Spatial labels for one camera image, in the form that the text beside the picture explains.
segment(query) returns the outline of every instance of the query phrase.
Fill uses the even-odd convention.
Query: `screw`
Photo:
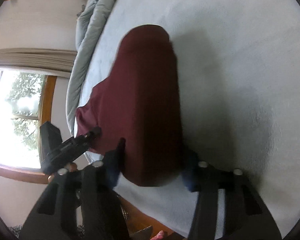
[[[93,167],[98,168],[98,167],[103,166],[103,161],[95,161],[95,162],[93,162],[91,165],[92,165]]]
[[[62,168],[62,169],[58,170],[59,175],[65,175],[65,174],[67,174],[67,172],[68,172],[68,169],[65,169],[65,168]]]
[[[234,169],[234,170],[233,170],[233,174],[234,174],[234,175],[237,175],[237,176],[241,176],[241,175],[243,174],[243,172],[242,172],[242,170],[240,170],[240,169]]]
[[[198,166],[200,168],[207,168],[209,166],[209,163],[207,163],[207,162],[198,162]]]

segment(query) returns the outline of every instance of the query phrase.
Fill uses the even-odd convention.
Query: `mattress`
[[[117,0],[92,56],[79,106],[109,75],[122,37],[143,24],[162,26],[173,43],[185,144],[216,168],[242,169],[285,236],[300,218],[296,0]],[[187,236],[197,194],[188,192],[180,177],[147,188],[121,176],[115,190]]]

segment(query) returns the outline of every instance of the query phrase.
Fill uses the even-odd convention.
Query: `red garment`
[[[177,59],[157,25],[132,29],[122,40],[108,78],[76,112],[78,134],[95,126],[94,152],[105,154],[126,139],[123,175],[139,186],[161,183],[181,168],[182,129]]]

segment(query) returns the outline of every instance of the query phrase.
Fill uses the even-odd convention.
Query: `tree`
[[[12,106],[13,114],[22,114],[25,119],[14,120],[14,132],[23,139],[23,143],[31,150],[38,149],[36,139],[37,120],[27,119],[27,116],[36,115],[31,109],[19,109],[18,101],[21,98],[33,97],[41,94],[44,76],[38,74],[20,73],[12,84],[11,92],[6,101]]]

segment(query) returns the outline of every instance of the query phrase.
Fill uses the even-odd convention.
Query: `wooden floor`
[[[155,236],[159,231],[163,230],[168,233],[169,239],[184,239],[180,235],[174,233],[173,230],[167,228],[152,217],[143,214],[140,210],[134,207],[131,203],[119,197],[122,207],[128,212],[129,219],[127,220],[127,227],[130,233],[135,233],[139,230],[145,229],[148,226],[153,227],[152,236]]]

